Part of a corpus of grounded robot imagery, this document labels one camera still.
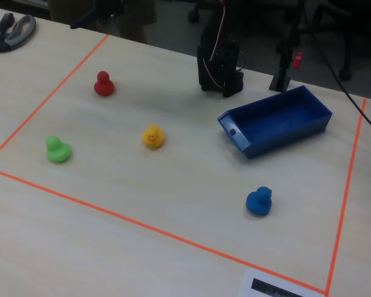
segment red rubber duck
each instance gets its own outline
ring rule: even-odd
[[[98,81],[95,83],[94,89],[101,96],[109,96],[114,92],[114,84],[106,71],[98,73]]]

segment chair wheel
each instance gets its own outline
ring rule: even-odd
[[[189,20],[190,23],[192,23],[192,24],[199,22],[199,13],[198,13],[197,11],[195,11],[194,9],[192,9],[192,10],[188,13],[188,20]]]
[[[342,68],[339,71],[339,78],[345,82],[352,78],[352,71],[350,69]]]

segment gray handle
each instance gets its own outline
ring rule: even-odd
[[[22,27],[25,23],[29,26],[22,33]],[[23,45],[36,30],[36,19],[30,14],[23,16],[15,25],[10,35],[5,39],[5,42],[11,47],[12,50]]]

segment table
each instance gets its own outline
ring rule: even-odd
[[[100,70],[109,98],[93,91]],[[371,295],[371,128],[307,85],[334,114],[326,132],[245,159],[216,119],[274,93],[244,72],[224,99],[200,90],[194,57],[38,20],[0,55],[0,296],[237,296],[248,269]],[[167,135],[154,152],[150,124]],[[69,162],[45,158],[51,134]],[[273,207],[255,218],[245,198],[262,185]]]

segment office chair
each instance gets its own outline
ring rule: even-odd
[[[198,3],[194,6],[188,13],[188,20],[191,23],[199,22],[199,10],[212,10],[214,3],[219,0],[199,0]],[[293,17],[295,16],[295,6],[294,5],[287,5],[287,4],[276,4],[276,3],[256,3],[254,0],[231,0],[236,2],[236,5],[241,7],[241,11],[244,11],[242,18],[244,21],[249,19],[249,12],[251,9],[259,10],[259,11],[283,11],[284,12],[284,21],[290,22]]]
[[[343,32],[345,41],[344,65],[339,78],[347,81],[352,78],[351,50],[355,34],[371,38],[371,0],[329,0],[329,5],[320,4],[313,15],[312,28],[300,28],[299,34],[320,32]],[[334,19],[333,23],[322,24],[323,14]]]

